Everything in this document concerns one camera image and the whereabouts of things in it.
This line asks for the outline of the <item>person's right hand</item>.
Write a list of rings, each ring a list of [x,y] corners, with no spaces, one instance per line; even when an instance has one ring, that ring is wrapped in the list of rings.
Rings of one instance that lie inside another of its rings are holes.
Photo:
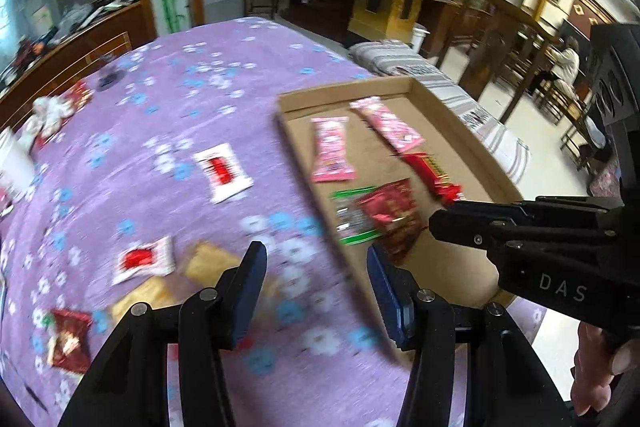
[[[606,347],[602,329],[580,322],[574,364],[570,399],[575,413],[578,416],[589,411],[600,413],[612,401],[614,378],[639,368],[639,340],[629,340],[611,353]]]

